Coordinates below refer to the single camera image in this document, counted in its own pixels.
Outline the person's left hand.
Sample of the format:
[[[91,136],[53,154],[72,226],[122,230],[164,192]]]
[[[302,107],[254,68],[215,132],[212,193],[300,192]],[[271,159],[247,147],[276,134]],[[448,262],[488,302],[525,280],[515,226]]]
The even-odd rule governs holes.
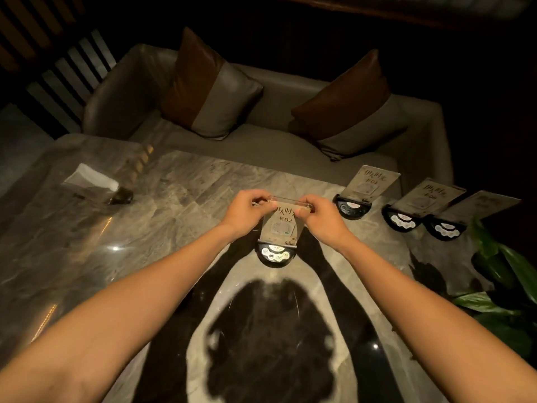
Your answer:
[[[231,241],[245,236],[254,229],[265,215],[260,215],[252,208],[251,202],[255,200],[269,200],[271,194],[264,189],[245,189],[238,192],[237,196],[229,205],[222,226],[229,233]],[[270,213],[275,211],[276,202],[270,201]]]

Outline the person's right hand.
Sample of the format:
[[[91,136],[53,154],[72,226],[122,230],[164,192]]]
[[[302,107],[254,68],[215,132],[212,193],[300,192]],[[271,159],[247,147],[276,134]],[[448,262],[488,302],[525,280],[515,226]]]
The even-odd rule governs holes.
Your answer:
[[[316,222],[307,228],[317,240],[338,252],[350,249],[359,242],[329,199],[318,195],[305,195],[299,201],[309,203],[315,208]]]

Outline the clear acrylic table sign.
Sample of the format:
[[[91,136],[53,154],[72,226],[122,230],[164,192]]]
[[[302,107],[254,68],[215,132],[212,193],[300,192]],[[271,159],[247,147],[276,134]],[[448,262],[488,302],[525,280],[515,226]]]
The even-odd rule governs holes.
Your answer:
[[[469,225],[474,219],[483,219],[520,202],[515,197],[481,190],[450,206],[437,218],[448,223]]]
[[[296,217],[296,211],[300,210],[309,214],[314,208],[313,205],[278,196],[270,196],[268,202],[275,203],[277,207],[272,213],[264,216],[258,241],[269,245],[296,248],[305,226],[304,222]]]
[[[465,192],[466,189],[441,184],[426,178],[393,203],[391,208],[409,216],[424,217],[442,211],[450,202]]]
[[[359,203],[373,203],[399,177],[399,172],[363,165],[340,196]]]

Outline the person's left forearm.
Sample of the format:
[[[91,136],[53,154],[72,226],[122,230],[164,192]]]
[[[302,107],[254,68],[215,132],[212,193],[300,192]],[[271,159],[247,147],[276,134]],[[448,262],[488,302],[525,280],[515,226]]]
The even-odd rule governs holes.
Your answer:
[[[219,223],[78,305],[0,371],[0,403],[99,403],[233,240]]]

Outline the person's right forearm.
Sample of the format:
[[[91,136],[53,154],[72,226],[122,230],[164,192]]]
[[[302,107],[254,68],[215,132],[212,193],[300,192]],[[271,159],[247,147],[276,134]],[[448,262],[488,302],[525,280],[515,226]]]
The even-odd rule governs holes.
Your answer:
[[[537,371],[476,319],[355,237],[337,250],[451,403],[537,403]]]

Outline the black call button base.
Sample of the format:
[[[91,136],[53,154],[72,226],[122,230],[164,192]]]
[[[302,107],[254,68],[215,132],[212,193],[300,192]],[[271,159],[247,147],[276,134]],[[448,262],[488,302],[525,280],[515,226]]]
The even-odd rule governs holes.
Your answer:
[[[442,242],[459,238],[468,227],[466,224],[447,221],[434,215],[425,216],[422,224],[432,237]]]
[[[256,254],[262,264],[279,269],[287,266],[297,253],[296,245],[276,245],[261,240],[257,241]]]
[[[412,216],[395,210],[389,204],[383,206],[381,214],[388,227],[400,233],[409,233],[423,222],[422,217]]]
[[[344,219],[352,221],[363,218],[372,208],[370,203],[344,198],[341,195],[335,195],[332,203],[335,204],[339,214]]]

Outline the grey leather sofa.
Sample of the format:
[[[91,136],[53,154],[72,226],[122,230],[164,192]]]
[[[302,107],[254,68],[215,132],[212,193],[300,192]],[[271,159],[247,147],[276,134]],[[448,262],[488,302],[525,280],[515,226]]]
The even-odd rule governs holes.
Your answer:
[[[142,142],[165,133],[171,147],[198,155],[250,164],[319,181],[347,185],[362,165],[400,173],[393,196],[406,194],[429,177],[452,185],[453,163],[441,106],[392,94],[366,131],[396,125],[372,146],[339,161],[288,131],[291,109],[315,96],[328,82],[234,64],[264,87],[254,106],[223,140],[205,139],[166,120],[158,107],[171,83],[178,52],[146,44],[131,48],[105,76],[84,107],[86,135]]]

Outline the brown and grey cushion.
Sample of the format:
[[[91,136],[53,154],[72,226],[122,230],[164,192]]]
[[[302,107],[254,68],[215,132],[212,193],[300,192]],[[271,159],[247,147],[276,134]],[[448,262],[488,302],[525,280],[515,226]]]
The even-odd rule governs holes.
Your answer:
[[[392,94],[372,49],[310,100],[291,109],[289,131],[331,161],[378,147],[405,130],[410,116]]]
[[[166,120],[207,140],[221,141],[263,89],[185,27],[159,109]]]

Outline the clear tissue holder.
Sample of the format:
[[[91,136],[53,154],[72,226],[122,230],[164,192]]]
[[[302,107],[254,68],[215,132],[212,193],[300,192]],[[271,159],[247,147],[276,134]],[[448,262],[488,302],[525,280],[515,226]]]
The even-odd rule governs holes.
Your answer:
[[[96,185],[86,179],[64,181],[60,187],[68,190],[79,198],[104,205],[129,204],[134,199],[134,192],[121,185],[113,191],[108,186]]]

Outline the white tissue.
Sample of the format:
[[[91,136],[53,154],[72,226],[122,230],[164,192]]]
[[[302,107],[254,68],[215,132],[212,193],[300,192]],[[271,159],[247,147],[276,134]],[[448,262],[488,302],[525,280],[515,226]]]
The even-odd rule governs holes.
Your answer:
[[[111,192],[115,192],[119,188],[119,183],[116,180],[92,169],[87,164],[80,163],[76,172],[85,181],[89,182],[90,187],[109,189]]]

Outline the green leafy plant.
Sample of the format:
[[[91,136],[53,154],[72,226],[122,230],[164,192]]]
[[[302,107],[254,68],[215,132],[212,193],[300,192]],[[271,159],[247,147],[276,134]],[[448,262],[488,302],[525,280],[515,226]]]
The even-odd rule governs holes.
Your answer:
[[[497,242],[480,221],[472,222],[470,233],[477,250],[473,267],[493,289],[456,296],[452,303],[537,370],[537,268]]]

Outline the dark slatted wooden screen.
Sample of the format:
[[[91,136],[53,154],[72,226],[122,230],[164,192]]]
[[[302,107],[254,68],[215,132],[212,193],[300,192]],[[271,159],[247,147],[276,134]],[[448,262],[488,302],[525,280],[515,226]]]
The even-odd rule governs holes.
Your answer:
[[[52,139],[82,132],[115,65],[87,0],[0,0],[0,108],[15,105]]]

